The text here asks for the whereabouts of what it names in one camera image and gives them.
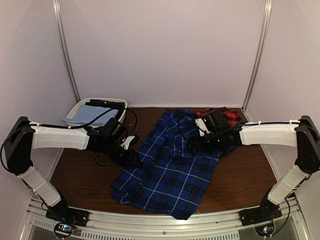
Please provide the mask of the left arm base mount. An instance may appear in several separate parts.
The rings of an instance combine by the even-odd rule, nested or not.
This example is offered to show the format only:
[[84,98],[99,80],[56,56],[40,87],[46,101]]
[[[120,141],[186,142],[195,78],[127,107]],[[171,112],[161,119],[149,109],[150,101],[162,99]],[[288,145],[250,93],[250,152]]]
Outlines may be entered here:
[[45,217],[71,226],[86,227],[89,212],[68,206],[49,207]]

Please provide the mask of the blue plaid long sleeve shirt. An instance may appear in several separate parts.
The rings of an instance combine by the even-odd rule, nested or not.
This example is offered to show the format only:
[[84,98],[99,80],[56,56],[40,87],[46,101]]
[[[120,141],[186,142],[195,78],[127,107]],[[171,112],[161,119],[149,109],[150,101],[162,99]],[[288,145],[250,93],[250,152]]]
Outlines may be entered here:
[[116,202],[177,220],[197,210],[220,158],[236,147],[192,153],[187,140],[199,135],[195,116],[185,109],[161,115],[137,151],[141,166],[125,168],[111,185]]

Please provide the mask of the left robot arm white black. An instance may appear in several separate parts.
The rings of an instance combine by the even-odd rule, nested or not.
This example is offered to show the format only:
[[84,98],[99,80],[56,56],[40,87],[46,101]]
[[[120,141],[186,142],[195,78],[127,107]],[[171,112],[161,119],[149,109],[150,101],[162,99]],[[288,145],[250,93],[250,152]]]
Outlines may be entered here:
[[61,222],[72,218],[72,211],[63,195],[44,177],[31,160],[37,149],[75,149],[106,155],[120,167],[139,167],[142,162],[132,146],[137,135],[120,137],[127,131],[117,119],[111,118],[104,126],[90,123],[79,126],[58,126],[31,122],[21,116],[0,147],[3,168],[22,179],[39,196],[48,211]]

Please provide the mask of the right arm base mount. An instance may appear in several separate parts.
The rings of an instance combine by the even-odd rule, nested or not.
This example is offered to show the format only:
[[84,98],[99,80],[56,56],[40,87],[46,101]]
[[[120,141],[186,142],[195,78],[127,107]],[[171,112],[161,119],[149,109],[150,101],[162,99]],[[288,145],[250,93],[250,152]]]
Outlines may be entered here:
[[281,210],[268,207],[254,207],[243,209],[239,212],[239,217],[242,226],[256,225],[263,222],[270,222],[274,218],[280,218],[282,216]]

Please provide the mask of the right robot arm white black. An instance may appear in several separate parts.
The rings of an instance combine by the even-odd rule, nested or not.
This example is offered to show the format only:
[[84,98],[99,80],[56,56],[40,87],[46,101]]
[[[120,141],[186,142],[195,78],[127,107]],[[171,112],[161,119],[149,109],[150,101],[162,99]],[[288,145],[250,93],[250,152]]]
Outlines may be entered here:
[[222,116],[208,114],[197,118],[195,125],[199,135],[187,141],[194,154],[250,145],[280,145],[297,149],[293,165],[268,191],[257,208],[256,216],[261,221],[268,220],[282,201],[320,170],[320,134],[307,115],[287,122],[238,121],[229,125]]

